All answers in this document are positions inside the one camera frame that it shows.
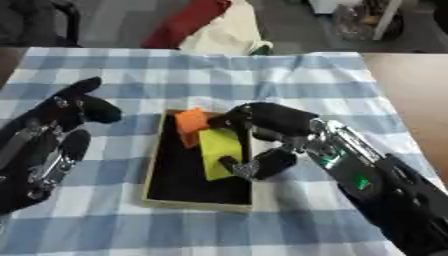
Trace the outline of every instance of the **foam block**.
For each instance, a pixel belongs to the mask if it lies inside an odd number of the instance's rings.
[[[208,181],[233,176],[219,162],[223,156],[232,156],[242,160],[242,147],[235,132],[229,129],[209,129],[199,132],[202,162]]]
[[[177,132],[185,148],[193,148],[199,144],[198,131],[208,128],[207,116],[200,108],[187,110],[175,115]]]

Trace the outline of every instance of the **black robotic glove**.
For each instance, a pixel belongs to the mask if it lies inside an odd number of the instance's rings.
[[[281,141],[283,145],[270,149],[248,161],[243,146],[243,163],[231,156],[223,156],[220,162],[231,173],[247,180],[263,180],[296,164],[292,138],[311,133],[309,123],[318,115],[288,108],[275,103],[254,102],[233,108],[224,115],[211,118],[210,128],[229,128],[238,134],[240,141],[247,139],[248,130],[254,137],[268,141]]]
[[[74,163],[82,160],[90,135],[74,129],[84,122],[107,124],[121,119],[119,108],[86,94],[101,83],[99,77],[74,83],[0,129],[0,215],[48,199],[57,184],[38,177],[61,167],[51,178],[60,182]],[[53,169],[45,169],[51,154],[59,160],[53,159]]]

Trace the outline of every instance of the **orange cube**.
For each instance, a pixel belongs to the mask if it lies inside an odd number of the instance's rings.
[[[198,131],[208,129],[207,116],[200,108],[175,114],[177,132],[186,148],[199,145]]]

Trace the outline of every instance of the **table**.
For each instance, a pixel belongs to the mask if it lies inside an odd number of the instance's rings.
[[[139,193],[167,108],[223,112],[273,101],[338,119],[441,185],[361,56],[225,57],[127,49],[30,49],[0,93],[2,121],[99,75],[121,122],[86,124],[83,162],[48,201],[16,212],[0,254],[397,255],[309,158],[254,184],[250,214],[144,208]]]
[[[0,85],[17,66],[25,49],[0,48]],[[425,156],[448,183],[448,55],[363,54],[367,66],[398,110]]]

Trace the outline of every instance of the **wooden table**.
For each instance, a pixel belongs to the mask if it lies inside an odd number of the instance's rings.
[[[0,48],[0,86],[24,52]],[[363,56],[427,159],[448,184],[448,55]]]
[[[19,64],[27,48],[0,47],[0,88]]]

